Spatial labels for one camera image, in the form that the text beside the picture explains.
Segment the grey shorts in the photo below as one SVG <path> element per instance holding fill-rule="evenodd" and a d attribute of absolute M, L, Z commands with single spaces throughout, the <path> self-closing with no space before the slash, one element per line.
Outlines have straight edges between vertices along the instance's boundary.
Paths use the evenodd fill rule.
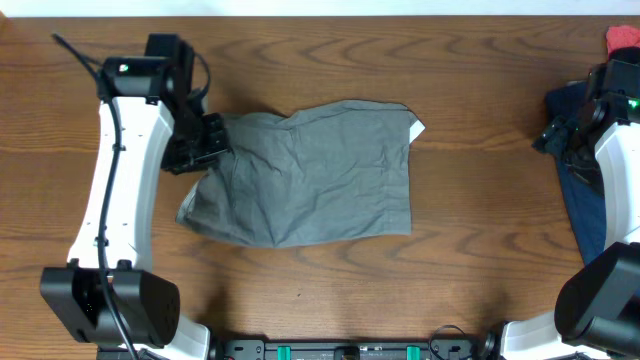
<path fill-rule="evenodd" d="M 231 150 L 186 195 L 178 224 L 259 248 L 410 234 L 409 150 L 425 127 L 408 107 L 344 100 L 223 119 Z"/>

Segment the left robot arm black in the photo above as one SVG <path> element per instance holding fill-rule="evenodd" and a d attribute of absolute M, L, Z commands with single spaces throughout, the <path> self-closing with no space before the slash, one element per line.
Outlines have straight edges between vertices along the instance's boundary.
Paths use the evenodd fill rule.
<path fill-rule="evenodd" d="M 161 172 L 215 165 L 229 148 L 223 119 L 192 85 L 201 56 L 153 33 L 140 56 L 78 61 L 100 101 L 100 143 L 81 228 L 66 263 L 43 270 L 42 298 L 100 359 L 217 359 L 210 329 L 181 311 L 178 287 L 153 272 L 151 227 Z"/>

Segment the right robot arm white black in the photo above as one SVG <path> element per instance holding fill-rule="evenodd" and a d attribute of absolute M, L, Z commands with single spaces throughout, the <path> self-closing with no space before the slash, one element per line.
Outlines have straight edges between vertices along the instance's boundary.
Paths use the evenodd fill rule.
<path fill-rule="evenodd" d="M 546 95 L 548 125 L 532 146 L 555 158 L 577 240 L 597 250 L 552 311 L 505 323 L 490 359 L 639 356 L 639 51 L 617 50 L 586 80 Z"/>

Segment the red cloth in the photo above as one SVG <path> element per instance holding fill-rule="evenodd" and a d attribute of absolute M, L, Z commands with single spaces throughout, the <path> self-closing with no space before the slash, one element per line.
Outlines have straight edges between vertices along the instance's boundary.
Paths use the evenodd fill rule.
<path fill-rule="evenodd" d="M 611 26 L 606 35 L 608 55 L 623 48 L 638 48 L 640 42 L 640 29 L 630 25 Z"/>

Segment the dark blue garment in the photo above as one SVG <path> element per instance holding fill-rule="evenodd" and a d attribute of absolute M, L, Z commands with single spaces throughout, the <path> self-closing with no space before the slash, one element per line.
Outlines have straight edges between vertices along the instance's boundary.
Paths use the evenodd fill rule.
<path fill-rule="evenodd" d="M 586 91 L 584 81 L 571 82 L 545 95 L 547 124 L 557 116 L 576 112 Z M 585 265 L 603 250 L 606 238 L 605 201 L 589 185 L 578 179 L 559 159 L 555 159 L 564 205 Z"/>

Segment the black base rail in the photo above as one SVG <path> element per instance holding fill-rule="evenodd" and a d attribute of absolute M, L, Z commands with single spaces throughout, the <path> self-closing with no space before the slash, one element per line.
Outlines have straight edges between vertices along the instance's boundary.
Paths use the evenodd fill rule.
<path fill-rule="evenodd" d="M 219 360 L 481 360 L 501 358 L 493 335 L 437 335 L 425 341 L 266 341 L 235 339 L 210 351 Z"/>

